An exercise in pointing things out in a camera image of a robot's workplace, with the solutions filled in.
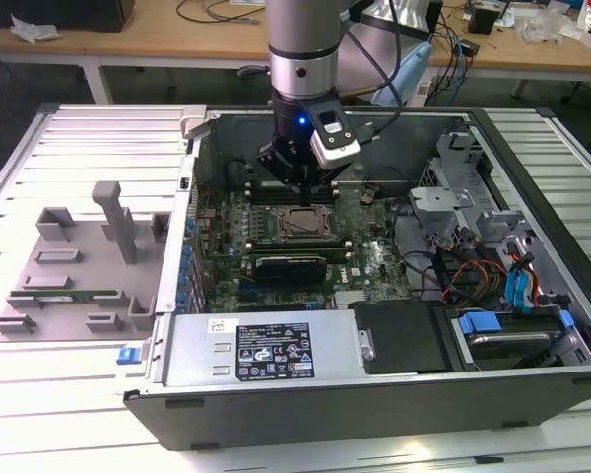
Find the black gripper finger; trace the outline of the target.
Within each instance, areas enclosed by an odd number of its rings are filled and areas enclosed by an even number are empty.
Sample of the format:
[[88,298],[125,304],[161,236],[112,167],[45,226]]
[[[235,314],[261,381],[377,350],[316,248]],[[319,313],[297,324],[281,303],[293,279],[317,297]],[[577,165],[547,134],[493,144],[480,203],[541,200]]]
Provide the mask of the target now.
[[270,142],[259,148],[257,162],[273,175],[278,182],[282,183],[287,190],[296,194],[300,204],[306,204],[304,167],[298,160],[288,160]]
[[306,187],[306,204],[312,202],[313,196],[319,192],[321,187],[330,186],[331,182],[344,172],[349,165],[343,165],[335,169],[328,170],[324,175],[315,175],[312,181]]

